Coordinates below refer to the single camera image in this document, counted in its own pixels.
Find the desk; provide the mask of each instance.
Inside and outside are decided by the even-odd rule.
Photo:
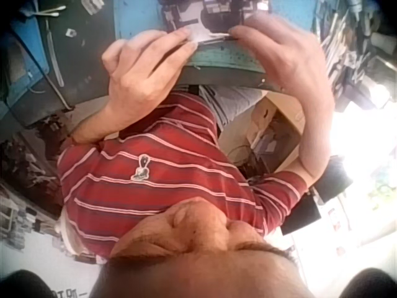
[[[59,17],[49,19],[54,48],[65,86],[59,88],[69,105],[73,106],[107,94],[109,77],[100,61],[104,50],[119,37],[128,38],[132,29],[143,16],[138,9],[133,10],[133,17],[128,17],[127,10],[120,12],[120,3],[131,3],[133,0],[108,0],[105,6],[90,16],[79,0],[41,0],[40,8],[48,9],[64,4],[67,9]],[[156,0],[134,0],[140,5],[154,4]],[[316,0],[273,0],[274,13],[286,17],[293,23],[309,30],[313,20]],[[46,40],[45,20],[39,19],[39,27],[43,41]],[[65,35],[67,29],[74,29],[77,36],[70,38]],[[47,43],[44,42],[47,58]],[[194,58],[195,66],[186,67],[182,72],[180,83],[184,84],[222,84],[277,90],[267,81],[262,82],[265,74],[255,61],[238,63],[238,58],[247,62],[251,59],[240,50],[224,48],[206,48]],[[56,83],[55,74],[50,65],[49,76]],[[61,102],[50,89],[47,82],[41,79],[35,90],[45,91],[44,94],[25,93],[13,106],[13,115],[8,113],[0,120],[0,140],[10,137],[21,129],[13,116],[25,126],[30,125],[55,111],[63,108]]]

